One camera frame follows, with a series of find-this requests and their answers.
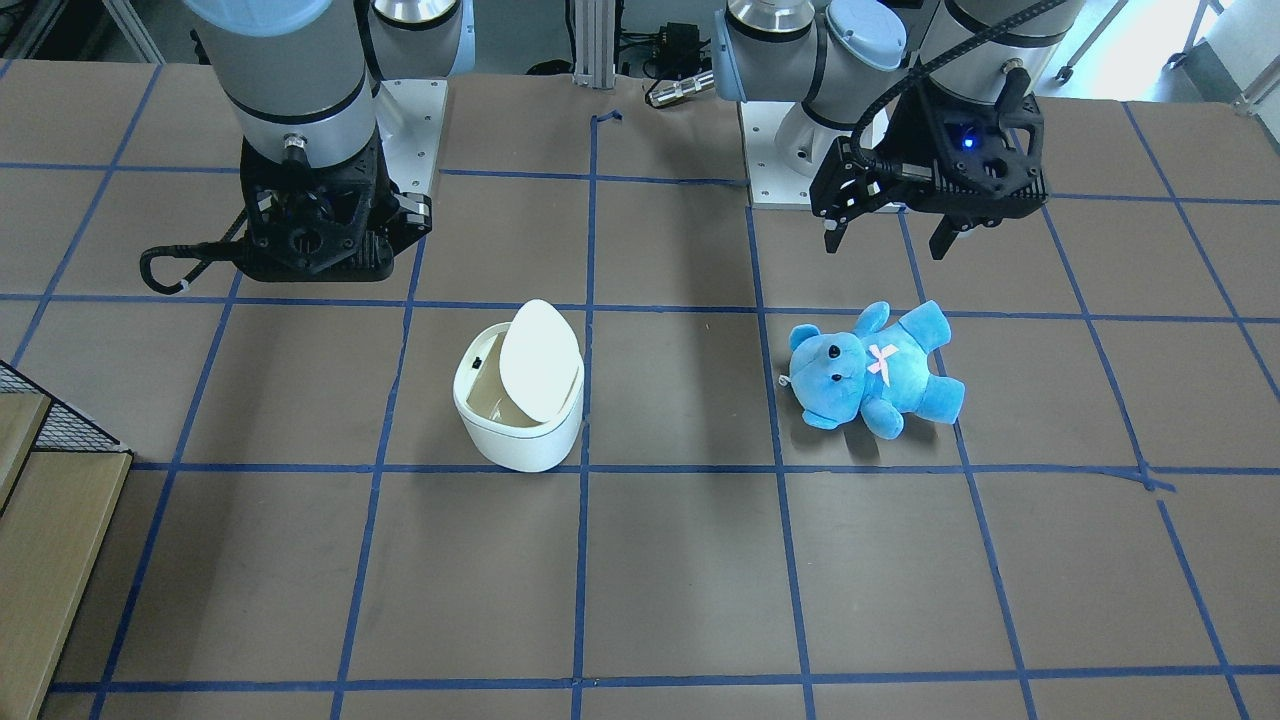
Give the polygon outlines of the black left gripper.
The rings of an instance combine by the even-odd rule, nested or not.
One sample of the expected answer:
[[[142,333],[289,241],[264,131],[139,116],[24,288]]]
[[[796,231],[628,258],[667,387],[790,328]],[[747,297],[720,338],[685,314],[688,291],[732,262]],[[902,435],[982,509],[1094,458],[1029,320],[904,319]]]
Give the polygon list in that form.
[[[840,136],[819,165],[810,209],[824,219],[826,252],[838,251],[852,220],[891,202],[943,215],[929,238],[936,261],[977,223],[1037,211],[1050,199],[1043,131],[1025,72],[1007,73],[992,102],[920,81],[899,97],[876,146]]]

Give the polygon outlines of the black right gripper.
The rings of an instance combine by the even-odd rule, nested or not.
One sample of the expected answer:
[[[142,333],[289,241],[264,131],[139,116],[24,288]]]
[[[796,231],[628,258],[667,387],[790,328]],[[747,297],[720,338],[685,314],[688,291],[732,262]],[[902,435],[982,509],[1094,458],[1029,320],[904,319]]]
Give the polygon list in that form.
[[[396,256],[433,228],[433,201],[390,179],[381,142],[314,168],[305,150],[273,161],[243,141],[239,181],[248,229],[237,268],[259,282],[387,279]]]

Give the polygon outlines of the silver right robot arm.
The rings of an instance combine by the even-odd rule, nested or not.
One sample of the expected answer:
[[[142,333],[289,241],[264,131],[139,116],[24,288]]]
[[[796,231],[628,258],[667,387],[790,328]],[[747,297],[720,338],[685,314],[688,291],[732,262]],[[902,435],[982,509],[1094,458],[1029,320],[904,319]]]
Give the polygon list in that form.
[[[239,122],[243,209],[195,269],[268,283],[388,278],[433,227],[447,81],[474,68],[470,1],[192,1],[196,36]]]

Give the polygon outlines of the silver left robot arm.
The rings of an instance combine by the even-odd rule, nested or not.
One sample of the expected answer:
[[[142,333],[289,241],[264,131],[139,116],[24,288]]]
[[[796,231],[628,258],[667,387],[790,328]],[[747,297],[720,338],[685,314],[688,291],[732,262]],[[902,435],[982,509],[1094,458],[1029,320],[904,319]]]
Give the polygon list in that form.
[[[1039,211],[1051,188],[1034,85],[1079,1],[727,1],[717,92],[794,105],[831,132],[803,154],[827,252],[900,202],[933,214],[933,259],[979,227]]]

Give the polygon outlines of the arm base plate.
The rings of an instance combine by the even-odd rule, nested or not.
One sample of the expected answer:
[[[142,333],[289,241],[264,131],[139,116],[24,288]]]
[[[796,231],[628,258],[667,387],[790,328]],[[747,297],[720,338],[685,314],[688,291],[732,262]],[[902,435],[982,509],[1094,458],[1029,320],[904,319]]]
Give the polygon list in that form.
[[[375,97],[381,150],[390,179],[403,193],[435,193],[447,79],[388,79]]]
[[[751,205],[810,209],[810,186],[842,131],[815,123],[797,102],[741,102],[742,150]]]

